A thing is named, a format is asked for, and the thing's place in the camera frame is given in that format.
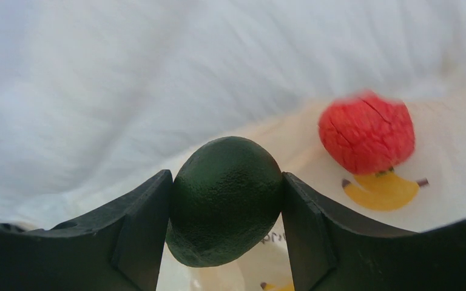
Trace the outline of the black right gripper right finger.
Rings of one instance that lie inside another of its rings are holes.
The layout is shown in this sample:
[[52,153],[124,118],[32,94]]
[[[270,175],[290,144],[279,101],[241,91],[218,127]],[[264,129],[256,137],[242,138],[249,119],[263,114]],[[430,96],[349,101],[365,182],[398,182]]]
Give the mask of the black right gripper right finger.
[[296,290],[466,290],[466,219],[411,232],[361,215],[283,174]]

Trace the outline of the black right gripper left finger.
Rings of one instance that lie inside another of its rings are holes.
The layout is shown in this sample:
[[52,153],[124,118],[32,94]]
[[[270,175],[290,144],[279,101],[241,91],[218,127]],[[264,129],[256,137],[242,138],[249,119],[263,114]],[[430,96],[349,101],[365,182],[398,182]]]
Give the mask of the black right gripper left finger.
[[172,175],[50,230],[0,224],[0,290],[155,290]]

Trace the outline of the orange translucent plastic bag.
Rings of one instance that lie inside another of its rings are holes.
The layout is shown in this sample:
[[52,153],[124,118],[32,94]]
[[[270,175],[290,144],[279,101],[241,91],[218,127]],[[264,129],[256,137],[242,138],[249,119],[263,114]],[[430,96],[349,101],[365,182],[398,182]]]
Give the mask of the orange translucent plastic bag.
[[[371,185],[317,133],[329,102],[364,91],[414,123],[414,155],[372,178],[378,200],[416,191],[394,211],[351,199]],[[466,1],[0,1],[0,224],[50,230],[162,170],[173,187],[228,135],[378,222],[466,219]],[[165,237],[155,290],[296,290],[282,212],[218,267],[186,267]]]

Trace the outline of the red fake fruit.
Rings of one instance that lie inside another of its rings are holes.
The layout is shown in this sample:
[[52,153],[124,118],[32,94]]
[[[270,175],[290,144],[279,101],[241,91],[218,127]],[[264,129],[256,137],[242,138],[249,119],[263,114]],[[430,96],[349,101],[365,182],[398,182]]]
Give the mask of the red fake fruit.
[[355,175],[386,171],[405,162],[415,150],[408,107],[372,91],[333,101],[317,126],[325,150]]

